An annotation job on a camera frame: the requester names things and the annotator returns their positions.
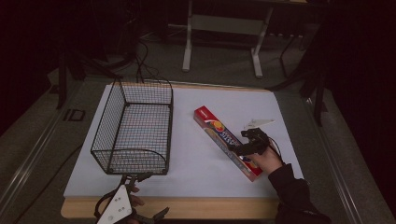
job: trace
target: wire basket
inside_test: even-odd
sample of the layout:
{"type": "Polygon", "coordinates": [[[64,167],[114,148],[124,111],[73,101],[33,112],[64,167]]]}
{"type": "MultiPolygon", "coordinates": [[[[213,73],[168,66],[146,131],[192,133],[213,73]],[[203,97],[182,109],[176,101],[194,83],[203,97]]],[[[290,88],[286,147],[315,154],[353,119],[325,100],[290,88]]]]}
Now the wire basket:
{"type": "Polygon", "coordinates": [[[91,149],[106,174],[167,174],[173,101],[167,80],[114,81],[91,149]]]}

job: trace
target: gray floor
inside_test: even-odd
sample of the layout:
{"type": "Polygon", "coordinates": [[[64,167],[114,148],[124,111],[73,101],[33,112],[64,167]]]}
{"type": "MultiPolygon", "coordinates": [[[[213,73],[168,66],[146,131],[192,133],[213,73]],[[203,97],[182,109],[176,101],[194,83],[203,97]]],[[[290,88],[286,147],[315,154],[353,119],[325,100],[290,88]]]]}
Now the gray floor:
{"type": "MultiPolygon", "coordinates": [[[[285,80],[277,59],[288,41],[282,37],[269,36],[263,43],[260,57],[265,77],[262,79],[254,77],[249,48],[245,48],[250,43],[248,39],[242,39],[244,45],[233,47],[227,47],[224,43],[211,43],[212,47],[209,47],[206,40],[195,39],[197,44],[192,48],[191,70],[183,73],[181,66],[184,46],[179,44],[183,42],[180,38],[177,35],[172,36],[164,44],[152,41],[155,36],[150,35],[144,41],[148,45],[145,63],[158,69],[159,76],[170,81],[262,89],[285,80]]],[[[289,72],[304,54],[299,50],[299,44],[300,41],[296,41],[285,55],[289,72]]],[[[141,57],[144,53],[145,49],[139,48],[141,57]]],[[[133,76],[135,71],[136,65],[132,64],[115,72],[133,76]]],[[[149,68],[149,71],[155,73],[154,69],[149,68]]],[[[54,71],[49,77],[56,82],[56,75],[57,71],[54,71]]],[[[45,93],[1,136],[0,192],[7,189],[12,176],[29,152],[37,148],[44,149],[42,154],[37,155],[39,161],[35,169],[28,173],[29,178],[18,197],[10,204],[7,215],[3,218],[4,223],[13,223],[46,186],[68,155],[82,144],[104,86],[111,81],[93,71],[90,71],[84,82],[72,81],[69,83],[69,101],[61,110],[55,109],[57,95],[45,93]],[[67,109],[85,110],[86,117],[81,122],[64,121],[67,109]]],[[[304,176],[311,183],[313,203],[320,211],[329,215],[333,223],[396,223],[370,176],[332,94],[326,91],[324,104],[327,112],[322,113],[323,127],[320,128],[312,119],[312,106],[309,101],[298,94],[301,84],[296,83],[277,91],[276,98],[304,176]]],[[[63,192],[77,156],[77,153],[72,155],[19,223],[94,223],[93,219],[66,219],[60,213],[64,201],[63,192]]],[[[163,223],[185,222],[191,221],[167,220],[163,223]]]]}

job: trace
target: red and white box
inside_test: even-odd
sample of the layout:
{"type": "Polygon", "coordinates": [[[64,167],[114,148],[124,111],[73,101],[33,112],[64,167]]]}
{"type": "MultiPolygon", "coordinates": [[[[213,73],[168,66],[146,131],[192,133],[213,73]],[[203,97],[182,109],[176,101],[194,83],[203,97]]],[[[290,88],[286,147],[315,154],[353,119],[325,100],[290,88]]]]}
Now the red and white box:
{"type": "Polygon", "coordinates": [[[253,182],[262,173],[262,169],[253,161],[245,157],[238,157],[229,150],[229,146],[241,146],[242,143],[206,108],[206,106],[203,105],[194,111],[194,120],[250,181],[253,182]]]}

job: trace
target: black sleeve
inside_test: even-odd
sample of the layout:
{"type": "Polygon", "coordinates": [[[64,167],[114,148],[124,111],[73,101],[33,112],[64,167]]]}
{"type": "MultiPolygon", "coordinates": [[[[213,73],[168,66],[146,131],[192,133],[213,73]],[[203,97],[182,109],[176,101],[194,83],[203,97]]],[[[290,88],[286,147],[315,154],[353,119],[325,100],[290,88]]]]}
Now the black sleeve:
{"type": "Polygon", "coordinates": [[[332,221],[321,214],[311,203],[309,187],[305,180],[294,178],[291,164],[268,175],[280,200],[276,224],[304,223],[328,224],[332,221]]]}

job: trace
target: dark background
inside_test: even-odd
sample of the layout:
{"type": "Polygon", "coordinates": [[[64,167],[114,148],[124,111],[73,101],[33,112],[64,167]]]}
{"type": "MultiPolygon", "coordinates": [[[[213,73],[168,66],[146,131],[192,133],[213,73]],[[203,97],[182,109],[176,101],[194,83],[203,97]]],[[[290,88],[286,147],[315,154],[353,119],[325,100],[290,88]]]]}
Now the dark background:
{"type": "MultiPolygon", "coordinates": [[[[106,1],[93,2],[106,4],[106,1]]],[[[326,87],[332,91],[395,216],[396,1],[336,4],[343,9],[333,10],[326,18],[302,19],[323,21],[323,24],[301,67],[325,67],[329,71],[326,87]]],[[[186,8],[187,1],[182,0],[143,1],[141,18],[165,39],[166,24],[185,23],[186,8]]],[[[108,10],[119,10],[120,14],[114,17],[100,10],[95,14],[90,1],[1,1],[0,134],[50,88],[47,73],[58,67],[61,40],[67,39],[71,46],[92,58],[106,58],[106,47],[111,40],[106,39],[104,31],[111,31],[111,24],[125,20],[120,6],[108,10]]],[[[289,8],[277,11],[269,32],[298,34],[301,30],[295,29],[296,20],[291,12],[289,8]]]]}

